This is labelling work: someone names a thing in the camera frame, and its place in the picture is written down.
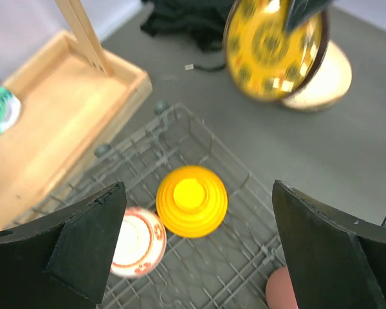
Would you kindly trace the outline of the yellow patterned small plate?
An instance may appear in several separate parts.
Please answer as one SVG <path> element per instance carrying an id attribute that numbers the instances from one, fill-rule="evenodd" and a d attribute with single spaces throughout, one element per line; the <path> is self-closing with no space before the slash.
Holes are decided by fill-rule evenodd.
<path id="1" fill-rule="evenodd" d="M 246 96 L 260 101 L 290 97 L 318 71 L 329 42 L 327 11 L 285 30 L 290 1 L 236 1 L 223 34 L 227 70 Z"/>

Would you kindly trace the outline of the beige bird plate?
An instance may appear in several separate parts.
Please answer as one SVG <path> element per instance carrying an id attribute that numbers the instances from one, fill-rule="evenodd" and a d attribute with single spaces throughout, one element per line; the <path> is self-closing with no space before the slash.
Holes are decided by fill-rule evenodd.
<path id="1" fill-rule="evenodd" d="M 347 55 L 330 40 L 315 76 L 299 92 L 282 100 L 282 105 L 303 112 L 327 109 L 348 92 L 352 77 Z"/>

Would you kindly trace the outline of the white orange patterned bowl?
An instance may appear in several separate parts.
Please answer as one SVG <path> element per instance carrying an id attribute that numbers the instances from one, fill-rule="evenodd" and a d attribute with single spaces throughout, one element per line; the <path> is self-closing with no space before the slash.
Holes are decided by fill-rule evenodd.
<path id="1" fill-rule="evenodd" d="M 111 273 L 136 279 L 153 271 L 165 253 L 167 233 L 159 217 L 141 207 L 126 209 Z"/>

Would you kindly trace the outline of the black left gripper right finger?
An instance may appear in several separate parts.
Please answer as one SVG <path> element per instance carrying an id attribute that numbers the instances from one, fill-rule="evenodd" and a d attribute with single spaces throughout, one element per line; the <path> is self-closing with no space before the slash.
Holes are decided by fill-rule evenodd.
<path id="1" fill-rule="evenodd" d="M 386 227 L 280 180 L 272 205 L 299 308 L 386 308 Z"/>

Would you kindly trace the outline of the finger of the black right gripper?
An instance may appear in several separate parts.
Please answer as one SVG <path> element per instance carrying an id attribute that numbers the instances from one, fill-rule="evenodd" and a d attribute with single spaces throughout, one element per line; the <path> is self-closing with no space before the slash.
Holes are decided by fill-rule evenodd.
<path id="1" fill-rule="evenodd" d="M 286 12 L 284 30 L 292 32 L 309 18 L 327 9 L 333 0 L 291 0 Z"/>

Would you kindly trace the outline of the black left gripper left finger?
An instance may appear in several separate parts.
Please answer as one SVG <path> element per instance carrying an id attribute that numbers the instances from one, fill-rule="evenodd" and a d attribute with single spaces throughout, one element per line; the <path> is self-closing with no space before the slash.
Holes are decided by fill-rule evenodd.
<path id="1" fill-rule="evenodd" d="M 125 208 L 125 185 L 116 182 L 0 231 L 0 308 L 96 308 Z"/>

